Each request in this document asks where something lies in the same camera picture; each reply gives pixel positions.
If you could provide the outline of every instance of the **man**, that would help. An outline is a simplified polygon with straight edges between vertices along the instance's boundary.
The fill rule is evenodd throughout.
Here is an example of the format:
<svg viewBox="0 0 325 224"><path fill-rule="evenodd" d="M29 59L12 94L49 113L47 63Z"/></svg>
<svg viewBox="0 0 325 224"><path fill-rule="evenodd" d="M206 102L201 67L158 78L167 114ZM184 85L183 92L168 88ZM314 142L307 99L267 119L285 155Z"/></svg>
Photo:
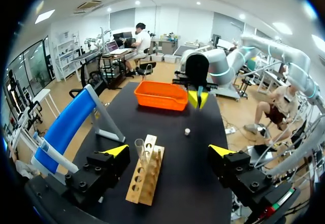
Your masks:
<svg viewBox="0 0 325 224"><path fill-rule="evenodd" d="M255 122L251 125L245 125L244 128L254 134L257 134L258 123L261 120L262 113L264 112L273 123L278 126L279 130L286 130L287 125L291 123L296 116L298 110L298 89L293 86L280 86L269 97L273 100L272 103L259 102L255 113ZM266 144L272 144L276 141L284 140L291 136L291 131L288 129L279 138L282 133L278 134L272 140L268 140Z"/></svg>
<svg viewBox="0 0 325 224"><path fill-rule="evenodd" d="M128 68L129 72L127 73L127 75L135 75L136 72L134 71L134 69L132 68L129 60L135 60L136 62L139 59L145 58L146 57L146 53L144 53L145 49L150 48L150 42L151 42L151 38L150 35L148 34L148 32L145 30L146 25L143 23L138 23L136 26L136 42L131 44L131 46L136 47L136 51L132 52L131 54L128 54L125 56L125 65Z"/></svg>
<svg viewBox="0 0 325 224"><path fill-rule="evenodd" d="M29 179L32 179L39 174L38 170L34 166L17 159L16 152L12 148L10 142L8 143L8 148L11 152L12 161L15 164L17 172L22 176L23 182L27 182Z"/></svg>

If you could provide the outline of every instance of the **orange plastic basket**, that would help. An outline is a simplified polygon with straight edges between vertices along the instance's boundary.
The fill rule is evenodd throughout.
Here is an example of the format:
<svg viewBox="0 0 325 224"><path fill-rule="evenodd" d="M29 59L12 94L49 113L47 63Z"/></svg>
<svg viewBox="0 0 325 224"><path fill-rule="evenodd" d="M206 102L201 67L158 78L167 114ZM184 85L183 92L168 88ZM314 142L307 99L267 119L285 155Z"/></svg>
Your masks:
<svg viewBox="0 0 325 224"><path fill-rule="evenodd" d="M187 92L170 83L142 81L134 94L141 106L182 111L187 105Z"/></svg>

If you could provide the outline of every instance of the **wooden test tube rack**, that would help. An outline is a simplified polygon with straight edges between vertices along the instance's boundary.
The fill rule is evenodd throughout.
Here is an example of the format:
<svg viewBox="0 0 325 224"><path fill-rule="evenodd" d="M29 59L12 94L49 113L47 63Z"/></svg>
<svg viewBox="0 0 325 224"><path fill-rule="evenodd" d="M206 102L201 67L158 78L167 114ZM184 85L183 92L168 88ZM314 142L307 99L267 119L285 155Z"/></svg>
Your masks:
<svg viewBox="0 0 325 224"><path fill-rule="evenodd" d="M138 159L136 168L134 170L130 186L126 194L126 200L133 203L141 203L145 205L152 205L154 191L156 189L158 176L163 160L164 147L156 145L157 137L154 135L147 135L144 142L144 149L149 159L145 165L141 164Z"/></svg>

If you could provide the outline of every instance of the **test tube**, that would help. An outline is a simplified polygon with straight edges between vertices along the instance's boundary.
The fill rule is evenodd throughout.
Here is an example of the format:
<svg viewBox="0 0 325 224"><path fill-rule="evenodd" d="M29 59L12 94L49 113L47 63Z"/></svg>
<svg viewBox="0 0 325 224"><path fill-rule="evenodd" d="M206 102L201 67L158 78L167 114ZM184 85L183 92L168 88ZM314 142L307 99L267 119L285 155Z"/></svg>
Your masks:
<svg viewBox="0 0 325 224"><path fill-rule="evenodd" d="M143 139L136 139L134 141L134 145L136 146L137 153L140 159L140 163L142 167L145 167L147 164L147 157L145 154L145 149L144 149L144 141Z"/></svg>

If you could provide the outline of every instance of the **blue chair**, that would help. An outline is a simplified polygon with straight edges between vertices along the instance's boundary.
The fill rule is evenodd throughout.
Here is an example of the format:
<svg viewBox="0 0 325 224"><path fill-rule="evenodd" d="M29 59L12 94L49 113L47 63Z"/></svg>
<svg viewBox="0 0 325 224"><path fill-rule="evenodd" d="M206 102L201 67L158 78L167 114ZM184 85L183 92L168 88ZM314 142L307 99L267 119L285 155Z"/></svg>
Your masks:
<svg viewBox="0 0 325 224"><path fill-rule="evenodd" d="M95 109L106 120L114 133L99 128L94 115ZM63 154L73 136L89 115L91 115L96 134L118 142L125 141L125 136L107 113L94 89L88 84L61 112L44 138L37 137L37 141L41 143L41 146L32 157L31 163L42 174L46 176L51 174L61 183L65 184L63 174L56 171L58 165L64 166L73 173L78 171L78 167L68 161Z"/></svg>

